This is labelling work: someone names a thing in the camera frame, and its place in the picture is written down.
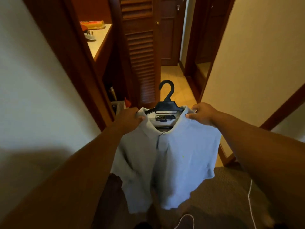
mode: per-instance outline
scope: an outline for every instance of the white wall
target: white wall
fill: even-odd
[[[22,0],[0,0],[0,220],[100,130]]]
[[[185,16],[184,16],[184,25],[181,41],[181,50],[180,50],[180,61],[185,67],[186,55],[188,53],[189,40],[191,35],[191,27],[193,22],[193,15],[195,10],[196,0],[186,0],[185,7]]]
[[[235,0],[202,101],[261,126],[305,83],[304,10],[305,0]]]
[[[279,123],[272,132],[294,138],[305,143],[305,103]]]

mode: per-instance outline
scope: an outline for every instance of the hanger hook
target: hanger hook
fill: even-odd
[[[175,86],[172,81],[170,80],[163,80],[159,85],[159,90],[163,87],[164,84],[170,85],[170,93],[165,97],[163,101],[171,101],[170,97],[172,96],[173,92],[175,91]]]

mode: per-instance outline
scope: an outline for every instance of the hand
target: hand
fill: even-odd
[[[145,119],[144,116],[136,116],[138,108],[124,109],[117,115],[113,122],[113,127],[116,127],[122,135],[135,130],[139,124]]]
[[[196,113],[186,114],[186,118],[196,120],[203,125],[210,125],[215,127],[212,122],[212,116],[214,116],[218,111],[211,105],[207,103],[198,103],[192,107],[192,110],[197,111]]]

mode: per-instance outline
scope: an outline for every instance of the louvered door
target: louvered door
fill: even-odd
[[[120,0],[123,32],[134,75],[140,85],[140,107],[160,101],[160,0]]]

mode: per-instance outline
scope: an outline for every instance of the size tag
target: size tag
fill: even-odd
[[[166,121],[171,121],[171,120],[175,120],[176,117],[173,115],[165,115],[165,116],[156,116],[156,121],[160,121],[160,122],[166,122]]]

